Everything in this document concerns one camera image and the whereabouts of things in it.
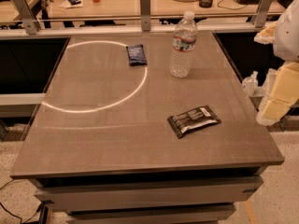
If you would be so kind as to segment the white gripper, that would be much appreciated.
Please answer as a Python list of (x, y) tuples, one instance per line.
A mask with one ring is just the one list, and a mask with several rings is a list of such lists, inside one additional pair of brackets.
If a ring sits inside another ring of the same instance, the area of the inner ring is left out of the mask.
[(288, 113), (299, 100), (299, 0), (293, 0), (276, 21), (255, 37), (260, 44), (272, 44), (274, 54), (285, 62), (276, 71), (272, 89), (262, 100), (256, 121), (271, 126)]

